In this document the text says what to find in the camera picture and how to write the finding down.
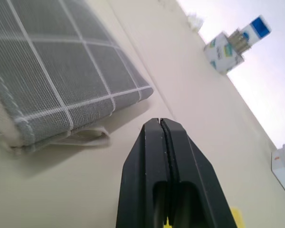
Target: black clamp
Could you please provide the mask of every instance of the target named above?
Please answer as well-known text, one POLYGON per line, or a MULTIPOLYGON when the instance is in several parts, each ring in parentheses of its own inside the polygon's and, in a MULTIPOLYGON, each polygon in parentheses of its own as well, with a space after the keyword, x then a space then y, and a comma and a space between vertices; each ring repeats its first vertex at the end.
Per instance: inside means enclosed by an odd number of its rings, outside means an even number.
POLYGON ((116 228, 236 228, 212 165, 177 122, 144 124, 124 165, 116 228))

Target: clip jaw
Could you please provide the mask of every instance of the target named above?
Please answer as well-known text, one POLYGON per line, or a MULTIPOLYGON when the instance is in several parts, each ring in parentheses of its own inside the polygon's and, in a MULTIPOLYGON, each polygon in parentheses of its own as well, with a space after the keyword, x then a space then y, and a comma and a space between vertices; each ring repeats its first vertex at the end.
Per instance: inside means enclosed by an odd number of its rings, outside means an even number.
POLYGON ((236 228, 210 162, 183 127, 151 119, 124 166, 116 228, 236 228))

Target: gray plaid cushion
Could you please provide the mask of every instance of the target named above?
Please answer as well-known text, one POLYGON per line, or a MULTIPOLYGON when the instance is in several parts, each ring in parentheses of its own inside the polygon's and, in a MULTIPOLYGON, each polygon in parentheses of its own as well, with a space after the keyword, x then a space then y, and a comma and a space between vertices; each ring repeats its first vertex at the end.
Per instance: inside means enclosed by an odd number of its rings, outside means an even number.
POLYGON ((84 0, 0 0, 0 100, 24 146, 152 93, 84 0))

